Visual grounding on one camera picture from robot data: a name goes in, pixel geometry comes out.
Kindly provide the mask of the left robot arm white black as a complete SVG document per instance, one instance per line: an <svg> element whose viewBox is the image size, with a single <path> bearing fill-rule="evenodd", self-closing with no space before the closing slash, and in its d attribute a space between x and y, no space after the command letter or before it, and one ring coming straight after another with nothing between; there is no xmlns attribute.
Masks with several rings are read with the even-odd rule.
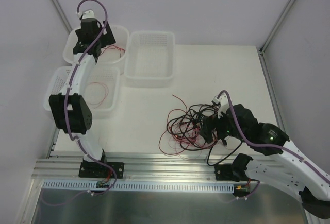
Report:
<svg viewBox="0 0 330 224"><path fill-rule="evenodd" d="M48 102L56 127L75 141L84 154L84 162L92 163L91 172L97 177L108 173L104 150L94 141L90 131L93 116L85 99L88 78L97 65L105 44L102 42L104 30L96 18L82 18L80 29L76 30L78 42L73 53L75 61L61 92L49 96Z"/></svg>

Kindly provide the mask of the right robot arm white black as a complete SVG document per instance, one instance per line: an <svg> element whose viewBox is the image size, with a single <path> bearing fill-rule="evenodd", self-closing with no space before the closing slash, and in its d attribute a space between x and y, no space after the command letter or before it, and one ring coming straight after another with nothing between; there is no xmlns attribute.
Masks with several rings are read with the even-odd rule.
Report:
<svg viewBox="0 0 330 224"><path fill-rule="evenodd" d="M214 166L218 180L266 183L295 198L313 216L329 219L329 174L278 126L258 122L249 109L238 104L203 118L200 135L207 143L212 138L233 137L286 169L270 168L256 157L240 153L231 164Z"/></svg>

